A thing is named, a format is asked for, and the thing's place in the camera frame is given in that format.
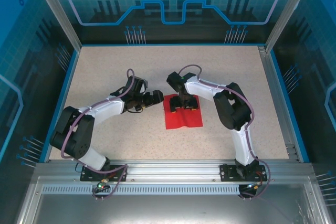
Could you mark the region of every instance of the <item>robotic arm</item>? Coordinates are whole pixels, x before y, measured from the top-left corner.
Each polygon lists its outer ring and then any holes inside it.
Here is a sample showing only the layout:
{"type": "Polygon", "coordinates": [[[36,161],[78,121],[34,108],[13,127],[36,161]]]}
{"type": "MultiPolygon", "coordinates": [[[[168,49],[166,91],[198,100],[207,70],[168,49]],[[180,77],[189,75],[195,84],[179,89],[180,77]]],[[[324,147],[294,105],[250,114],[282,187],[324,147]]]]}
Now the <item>robotic arm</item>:
{"type": "Polygon", "coordinates": [[[82,112],[89,108],[72,131],[64,152],[95,170],[108,170],[110,160],[91,146],[93,128],[111,116],[126,111],[140,113],[143,108],[163,101],[163,94],[160,90],[154,90],[151,95],[150,92],[146,92],[147,81],[138,77],[134,77],[132,87],[124,96],[116,98],[121,93],[125,93],[131,83],[132,77],[129,77],[125,87],[111,93],[105,101],[94,108],[89,106],[78,109],[71,106],[66,107],[57,122],[50,144],[61,150],[71,125],[82,112]]]}
{"type": "Polygon", "coordinates": [[[227,87],[243,97],[244,94],[236,83],[221,85],[199,79],[193,73],[187,73],[181,77],[173,72],[167,78],[167,83],[178,93],[178,96],[170,100],[171,111],[176,108],[198,109],[198,104],[193,95],[213,101],[221,123],[230,130],[236,151],[236,171],[242,179],[255,175],[259,162],[253,158],[255,152],[247,144],[247,134],[250,138],[250,128],[246,125],[251,120],[251,110],[248,105],[237,95],[225,90],[227,87]]]}

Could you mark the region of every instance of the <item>black mounting bracket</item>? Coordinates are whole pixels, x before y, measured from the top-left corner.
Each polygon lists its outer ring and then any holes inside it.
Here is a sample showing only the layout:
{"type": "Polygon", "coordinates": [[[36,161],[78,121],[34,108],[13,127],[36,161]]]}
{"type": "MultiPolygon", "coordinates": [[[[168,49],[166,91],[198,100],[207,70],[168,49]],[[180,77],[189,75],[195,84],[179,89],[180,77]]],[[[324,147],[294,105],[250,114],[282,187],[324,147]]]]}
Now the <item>black mounting bracket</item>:
{"type": "MultiPolygon", "coordinates": [[[[110,165],[109,170],[116,169],[120,166],[121,165],[110,165]]],[[[122,169],[116,171],[114,176],[110,177],[113,173],[109,173],[109,174],[95,173],[95,172],[91,171],[90,169],[87,169],[86,167],[83,166],[82,172],[81,172],[81,175],[80,175],[80,181],[83,181],[83,182],[99,182],[102,179],[109,177],[109,182],[117,182],[119,180],[120,176],[122,175],[123,171],[124,171],[124,169],[122,168],[122,169]]],[[[126,176],[127,176],[127,169],[126,169],[125,174],[123,175],[123,177],[121,179],[122,182],[126,181],[126,176]]]]}
{"type": "Polygon", "coordinates": [[[219,174],[221,175],[222,182],[259,182],[260,177],[257,172],[261,172],[261,179],[263,182],[267,181],[267,175],[264,165],[256,165],[254,172],[249,173],[245,178],[242,178],[237,172],[236,165],[223,164],[219,166],[219,174]]]}

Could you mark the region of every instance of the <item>red cloth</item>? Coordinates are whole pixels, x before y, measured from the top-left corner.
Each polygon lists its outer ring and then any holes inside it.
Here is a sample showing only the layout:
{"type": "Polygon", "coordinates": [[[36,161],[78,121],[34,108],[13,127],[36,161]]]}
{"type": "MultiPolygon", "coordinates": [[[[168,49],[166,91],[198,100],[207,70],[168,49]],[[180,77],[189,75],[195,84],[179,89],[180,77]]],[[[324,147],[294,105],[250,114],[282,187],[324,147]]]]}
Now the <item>red cloth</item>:
{"type": "Polygon", "coordinates": [[[164,117],[166,121],[166,130],[178,129],[181,127],[203,127],[201,108],[198,110],[176,109],[176,112],[170,112],[169,101],[176,94],[165,95],[163,100],[164,117]]]}

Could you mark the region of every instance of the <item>purple cable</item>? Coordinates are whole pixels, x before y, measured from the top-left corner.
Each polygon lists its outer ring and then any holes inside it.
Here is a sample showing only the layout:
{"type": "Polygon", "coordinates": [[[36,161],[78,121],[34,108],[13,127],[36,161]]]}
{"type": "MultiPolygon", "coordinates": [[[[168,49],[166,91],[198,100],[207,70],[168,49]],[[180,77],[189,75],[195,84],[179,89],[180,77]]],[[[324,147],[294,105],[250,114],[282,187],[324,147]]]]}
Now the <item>purple cable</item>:
{"type": "Polygon", "coordinates": [[[266,189],[267,189],[268,186],[269,186],[269,183],[270,183],[270,181],[271,181],[271,169],[269,168],[268,164],[267,164],[265,161],[258,159],[258,158],[254,155],[254,153],[253,153],[253,151],[252,151],[252,147],[251,147],[251,143],[250,143],[250,139],[249,139],[249,137],[248,137],[248,131],[247,131],[247,128],[252,124],[252,122],[253,122],[253,120],[254,120],[254,117],[255,117],[255,113],[254,113],[254,110],[253,110],[253,108],[252,108],[252,105],[249,103],[249,101],[248,101],[243,95],[239,94],[237,91],[235,91],[235,90],[233,90],[233,89],[230,89],[230,88],[227,88],[226,86],[221,86],[221,85],[218,85],[218,86],[217,86],[217,85],[214,85],[214,84],[211,84],[211,83],[207,83],[207,82],[201,80],[201,79],[199,78],[199,76],[200,76],[201,73],[202,73],[202,68],[201,68],[199,65],[196,65],[196,64],[190,64],[190,65],[187,65],[187,66],[183,67],[183,68],[178,72],[178,74],[180,74],[184,69],[186,69],[186,68],[188,68],[188,67],[198,67],[198,68],[199,68],[199,73],[198,73],[198,75],[197,75],[197,79],[198,79],[198,81],[199,81],[200,83],[202,83],[202,84],[204,84],[204,85],[207,85],[207,86],[209,86],[209,87],[213,87],[213,88],[221,88],[221,89],[224,89],[224,90],[226,90],[226,91],[229,91],[229,92],[235,94],[236,96],[238,96],[239,98],[241,98],[241,99],[246,103],[246,105],[249,107],[249,109],[251,110],[251,120],[250,120],[250,121],[246,124],[246,126],[245,126],[245,135],[246,135],[246,142],[247,142],[248,150],[249,150],[251,156],[252,156],[256,161],[258,161],[258,162],[260,162],[260,163],[263,163],[263,164],[266,166],[267,171],[268,171],[268,180],[267,180],[267,184],[266,184],[265,188],[264,188],[263,191],[261,191],[258,195],[254,196],[254,198],[258,198],[259,196],[261,196],[261,195],[266,191],[266,189]]]}
{"type": "MultiPolygon", "coordinates": [[[[67,136],[66,136],[65,139],[64,139],[64,143],[63,143],[62,148],[61,148],[61,157],[62,157],[62,158],[72,158],[72,157],[70,157],[70,156],[65,156],[65,155],[64,155],[64,150],[65,150],[65,147],[67,146],[67,143],[68,143],[68,141],[69,141],[69,139],[70,139],[70,136],[71,136],[71,134],[72,134],[72,131],[73,131],[74,128],[77,126],[77,124],[78,124],[78,122],[80,121],[80,119],[81,119],[86,113],[88,113],[91,109],[97,107],[98,105],[101,105],[101,104],[104,104],[104,103],[107,103],[107,102],[111,102],[111,101],[113,101],[113,100],[115,100],[115,99],[118,99],[118,98],[123,97],[124,95],[126,95],[126,94],[131,90],[131,88],[132,88],[132,86],[133,86],[133,84],[134,84],[135,74],[134,74],[133,69],[130,68],[130,69],[127,70],[127,76],[128,76],[128,77],[129,77],[129,75],[128,75],[128,72],[129,72],[129,71],[132,72],[132,82],[131,82],[130,86],[126,89],[125,92],[123,92],[122,94],[120,94],[120,95],[117,96],[117,97],[114,97],[114,98],[111,99],[111,100],[109,100],[109,99],[105,99],[105,100],[103,100],[103,101],[100,101],[100,102],[95,103],[95,104],[92,105],[91,107],[88,107],[86,110],[84,110],[84,111],[83,111],[83,112],[82,112],[82,113],[75,119],[74,123],[73,123],[72,126],[70,127],[70,130],[68,131],[67,136]]],[[[95,170],[95,169],[93,169],[93,168],[91,168],[91,167],[89,167],[89,169],[92,170],[92,171],[94,171],[94,172],[96,172],[96,173],[102,173],[102,174],[115,172],[115,171],[101,172],[101,171],[95,170]]]]}
{"type": "MultiPolygon", "coordinates": [[[[116,191],[117,187],[119,186],[119,183],[120,183],[122,177],[124,176],[124,173],[126,172],[126,169],[127,169],[127,167],[125,167],[124,170],[122,171],[122,174],[120,175],[120,178],[118,179],[118,182],[115,185],[114,189],[110,192],[110,194],[106,195],[105,197],[102,197],[102,200],[103,199],[107,199],[107,198],[111,197],[112,194],[114,194],[114,192],[116,191]]],[[[98,198],[97,195],[96,195],[96,190],[97,190],[97,187],[93,189],[92,196],[94,196],[95,198],[98,198]]]]}
{"type": "MultiPolygon", "coordinates": [[[[84,111],[83,111],[83,112],[76,118],[76,120],[74,121],[74,123],[73,123],[72,126],[70,127],[70,130],[69,130],[69,132],[68,132],[66,138],[64,139],[64,143],[63,143],[62,148],[61,148],[61,157],[62,157],[62,158],[72,158],[72,157],[70,157],[70,156],[65,156],[65,155],[64,155],[64,150],[65,150],[65,147],[67,146],[67,143],[68,143],[68,141],[69,141],[69,139],[70,139],[70,136],[71,136],[71,134],[72,134],[72,131],[73,131],[74,128],[77,126],[79,120],[80,120],[86,113],[88,113],[91,109],[93,109],[94,107],[96,107],[96,106],[98,106],[98,105],[101,105],[101,104],[104,104],[104,103],[107,103],[107,102],[111,102],[111,101],[113,101],[113,100],[115,100],[115,99],[121,98],[121,97],[123,97],[124,95],[126,95],[126,94],[130,91],[130,89],[132,88],[132,86],[133,86],[133,84],[134,84],[135,73],[134,73],[133,69],[131,69],[131,68],[128,69],[128,70],[127,70],[127,78],[129,77],[129,74],[128,74],[129,71],[132,72],[132,82],[131,82],[130,86],[126,89],[125,92],[123,92],[122,94],[120,94],[120,95],[117,96],[117,97],[114,97],[114,98],[111,99],[111,100],[109,100],[109,99],[105,99],[105,100],[103,100],[103,101],[100,101],[100,102],[95,103],[95,104],[92,105],[91,107],[89,107],[89,108],[87,108],[86,110],[84,110],[84,111]]],[[[128,165],[125,164],[125,165],[119,166],[118,168],[113,169],[113,170],[101,171],[101,170],[93,169],[92,167],[87,166],[86,164],[84,164],[83,162],[81,162],[81,161],[79,161],[79,160],[76,160],[76,162],[78,162],[79,164],[83,165],[83,166],[86,167],[87,169],[90,169],[91,171],[93,171],[93,172],[95,172],[95,173],[99,173],[99,174],[109,174],[109,173],[114,173],[114,172],[117,172],[117,171],[119,171],[120,169],[123,169],[123,168],[124,168],[124,170],[123,170],[122,174],[120,175],[120,178],[119,178],[117,184],[115,185],[114,189],[113,189],[112,192],[111,192],[109,195],[107,195],[105,198],[111,197],[112,194],[115,192],[115,190],[117,189],[117,187],[118,187],[118,185],[119,185],[119,183],[120,183],[120,181],[121,181],[121,179],[122,179],[122,177],[123,177],[123,175],[124,175],[124,173],[125,173],[125,171],[126,171],[126,169],[127,169],[127,167],[128,167],[128,165]]],[[[95,188],[95,189],[93,190],[93,192],[92,192],[92,195],[93,195],[94,197],[96,197],[96,195],[95,195],[95,191],[96,191],[96,189],[97,189],[97,188],[95,188]]]]}

